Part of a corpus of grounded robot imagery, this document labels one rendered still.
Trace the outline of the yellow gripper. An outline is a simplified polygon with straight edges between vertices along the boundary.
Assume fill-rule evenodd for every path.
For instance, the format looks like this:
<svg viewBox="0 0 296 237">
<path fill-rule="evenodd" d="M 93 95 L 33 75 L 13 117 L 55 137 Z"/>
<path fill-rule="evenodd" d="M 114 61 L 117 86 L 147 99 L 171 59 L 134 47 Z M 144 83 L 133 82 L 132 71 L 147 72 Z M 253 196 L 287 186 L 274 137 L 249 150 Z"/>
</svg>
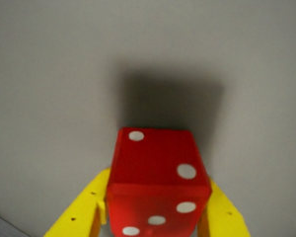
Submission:
<svg viewBox="0 0 296 237">
<path fill-rule="evenodd" d="M 76 197 L 43 237 L 99 237 L 109 211 L 110 168 L 105 168 Z M 208 178 L 213 192 L 197 222 L 197 237 L 251 237 L 241 213 Z"/>
</svg>

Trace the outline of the red die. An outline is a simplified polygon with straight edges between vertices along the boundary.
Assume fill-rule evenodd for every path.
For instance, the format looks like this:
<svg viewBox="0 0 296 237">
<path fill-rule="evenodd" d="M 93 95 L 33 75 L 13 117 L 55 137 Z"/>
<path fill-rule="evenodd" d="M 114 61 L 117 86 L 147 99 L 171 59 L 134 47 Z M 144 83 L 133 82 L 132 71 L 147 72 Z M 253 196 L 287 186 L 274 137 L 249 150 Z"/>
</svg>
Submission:
<svg viewBox="0 0 296 237">
<path fill-rule="evenodd" d="M 189 237 L 212 192 L 189 130 L 118 131 L 107 184 L 115 237 Z"/>
</svg>

